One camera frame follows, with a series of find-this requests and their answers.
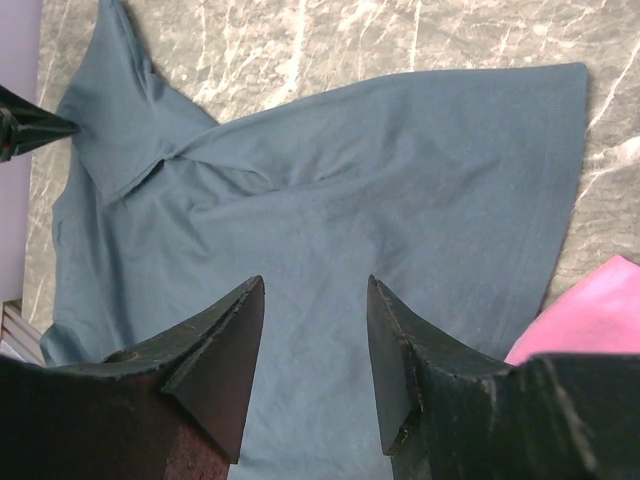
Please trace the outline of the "slate blue t shirt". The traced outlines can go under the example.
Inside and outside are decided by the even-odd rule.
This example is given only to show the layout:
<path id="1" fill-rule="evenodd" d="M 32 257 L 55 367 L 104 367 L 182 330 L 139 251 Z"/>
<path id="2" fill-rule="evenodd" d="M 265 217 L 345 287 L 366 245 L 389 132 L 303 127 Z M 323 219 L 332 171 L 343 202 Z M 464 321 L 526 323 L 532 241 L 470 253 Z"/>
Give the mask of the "slate blue t shirt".
<path id="1" fill-rule="evenodd" d="M 234 479 L 388 479 L 366 335 L 369 276 L 504 358 L 536 317 L 582 166 L 581 63 L 404 73 L 226 124 L 157 76 L 102 1 L 58 108 L 51 365 L 96 362 L 247 278 L 264 329 Z"/>

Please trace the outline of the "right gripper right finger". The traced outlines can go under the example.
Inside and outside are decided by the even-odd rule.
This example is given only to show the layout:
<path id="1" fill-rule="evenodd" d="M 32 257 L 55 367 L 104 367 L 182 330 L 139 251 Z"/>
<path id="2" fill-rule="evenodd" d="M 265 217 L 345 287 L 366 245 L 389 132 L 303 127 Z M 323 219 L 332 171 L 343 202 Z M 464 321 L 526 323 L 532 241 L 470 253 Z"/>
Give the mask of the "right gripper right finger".
<path id="1" fill-rule="evenodd" d="M 367 333 L 383 453 L 397 479 L 635 479 L 639 359 L 544 354 L 511 366 L 371 279 Z"/>

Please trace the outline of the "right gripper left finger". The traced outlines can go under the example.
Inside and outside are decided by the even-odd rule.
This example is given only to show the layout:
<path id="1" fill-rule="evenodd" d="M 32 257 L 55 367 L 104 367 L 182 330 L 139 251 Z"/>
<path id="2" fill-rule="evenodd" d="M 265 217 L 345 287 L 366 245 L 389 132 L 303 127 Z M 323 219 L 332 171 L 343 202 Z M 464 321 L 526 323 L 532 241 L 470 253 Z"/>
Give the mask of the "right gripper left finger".
<path id="1" fill-rule="evenodd" d="M 100 363 L 1 360 L 5 479 L 224 479 L 239 459 L 264 320 L 252 277 Z"/>

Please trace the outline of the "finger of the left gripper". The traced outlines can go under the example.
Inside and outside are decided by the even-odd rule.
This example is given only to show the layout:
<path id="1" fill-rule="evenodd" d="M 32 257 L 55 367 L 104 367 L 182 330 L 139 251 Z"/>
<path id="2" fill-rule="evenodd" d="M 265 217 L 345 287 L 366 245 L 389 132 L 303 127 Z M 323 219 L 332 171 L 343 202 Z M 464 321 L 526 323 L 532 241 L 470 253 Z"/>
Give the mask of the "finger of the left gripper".
<path id="1" fill-rule="evenodd" d="M 4 86 L 1 91 L 1 162 L 70 137 L 76 123 L 41 109 Z"/>

